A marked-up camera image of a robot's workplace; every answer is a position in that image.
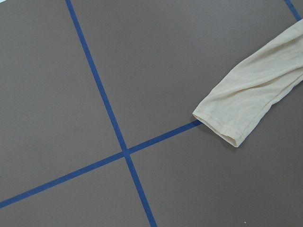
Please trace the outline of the beige long-sleeve graphic shirt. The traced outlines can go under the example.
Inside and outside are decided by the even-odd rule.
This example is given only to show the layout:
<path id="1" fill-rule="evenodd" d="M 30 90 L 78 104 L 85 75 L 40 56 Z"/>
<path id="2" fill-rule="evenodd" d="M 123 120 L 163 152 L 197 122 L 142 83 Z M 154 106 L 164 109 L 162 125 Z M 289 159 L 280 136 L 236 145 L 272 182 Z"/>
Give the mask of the beige long-sleeve graphic shirt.
<path id="1" fill-rule="evenodd" d="M 271 106 L 302 79 L 300 20 L 237 64 L 198 104 L 193 116 L 237 148 Z"/>

